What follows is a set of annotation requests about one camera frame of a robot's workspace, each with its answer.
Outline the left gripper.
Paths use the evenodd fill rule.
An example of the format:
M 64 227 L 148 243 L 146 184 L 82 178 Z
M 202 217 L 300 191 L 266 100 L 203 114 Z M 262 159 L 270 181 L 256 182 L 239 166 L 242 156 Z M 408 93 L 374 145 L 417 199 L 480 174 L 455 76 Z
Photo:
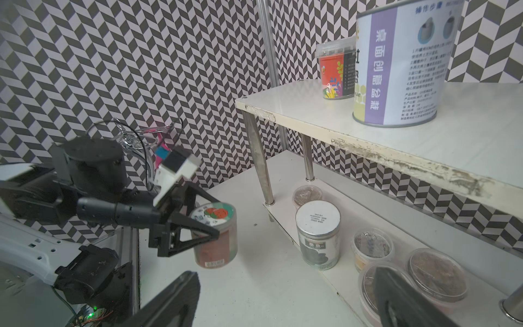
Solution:
M 206 190 L 193 182 L 176 184 L 160 207 L 153 205 L 151 192 L 127 190 L 119 202 L 82 197 L 76 205 L 79 219 L 99 225 L 119 225 L 149 230 L 148 246 L 157 249 L 158 256 L 169 258 L 196 246 L 216 241 L 220 231 L 187 217 L 183 208 L 195 207 L 196 197 L 210 203 L 219 202 Z M 181 240 L 181 231 L 200 234 L 195 239 Z

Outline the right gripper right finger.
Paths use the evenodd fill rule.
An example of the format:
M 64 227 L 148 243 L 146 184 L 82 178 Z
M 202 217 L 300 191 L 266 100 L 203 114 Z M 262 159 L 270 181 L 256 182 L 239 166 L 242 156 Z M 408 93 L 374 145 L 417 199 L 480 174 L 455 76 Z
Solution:
M 376 268 L 374 289 L 382 326 L 458 327 L 391 268 Z

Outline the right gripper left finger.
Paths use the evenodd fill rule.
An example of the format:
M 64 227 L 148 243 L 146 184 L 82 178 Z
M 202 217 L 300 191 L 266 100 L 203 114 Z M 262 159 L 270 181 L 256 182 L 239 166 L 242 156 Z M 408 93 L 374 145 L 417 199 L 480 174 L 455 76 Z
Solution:
M 162 292 L 119 326 L 191 327 L 200 298 L 197 272 L 185 271 Z

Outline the white lid dark jar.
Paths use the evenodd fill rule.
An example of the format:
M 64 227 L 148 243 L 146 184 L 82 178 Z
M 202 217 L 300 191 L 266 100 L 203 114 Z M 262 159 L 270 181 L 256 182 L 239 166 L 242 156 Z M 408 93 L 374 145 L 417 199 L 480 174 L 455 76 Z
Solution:
M 297 210 L 296 228 L 300 251 L 309 266 L 325 271 L 338 263 L 340 224 L 340 211 L 325 200 L 310 201 Z

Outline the small red label cup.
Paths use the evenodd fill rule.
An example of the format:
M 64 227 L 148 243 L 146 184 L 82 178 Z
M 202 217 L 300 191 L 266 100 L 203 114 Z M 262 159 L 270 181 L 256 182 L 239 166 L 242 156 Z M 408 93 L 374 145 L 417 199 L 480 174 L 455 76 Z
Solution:
M 317 45 L 315 58 L 324 99 L 354 97 L 356 57 L 355 36 Z

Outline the purple white tin can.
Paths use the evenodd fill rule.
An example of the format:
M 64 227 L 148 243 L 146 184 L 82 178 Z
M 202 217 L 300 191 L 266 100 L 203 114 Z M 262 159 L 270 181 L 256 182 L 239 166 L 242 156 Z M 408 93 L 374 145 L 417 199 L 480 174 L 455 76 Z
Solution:
M 434 119 L 464 1 L 397 1 L 357 16 L 353 118 L 402 128 Z

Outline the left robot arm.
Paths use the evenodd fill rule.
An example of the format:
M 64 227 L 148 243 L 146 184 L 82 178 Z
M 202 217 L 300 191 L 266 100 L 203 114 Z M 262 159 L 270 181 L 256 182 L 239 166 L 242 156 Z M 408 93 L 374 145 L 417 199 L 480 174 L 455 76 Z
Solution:
M 193 155 L 171 152 L 152 193 L 127 187 L 124 150 L 115 140 L 79 137 L 50 152 L 51 165 L 31 165 L 1 182 L 1 260 L 61 291 L 71 305 L 106 309 L 107 325 L 122 326 L 129 317 L 130 265 L 120 264 L 114 249 L 57 238 L 51 226 L 77 217 L 91 228 L 147 229 L 150 247 L 164 258 L 219 238 L 218 230 L 182 213 L 206 195 L 193 183 L 180 185 L 199 167 Z

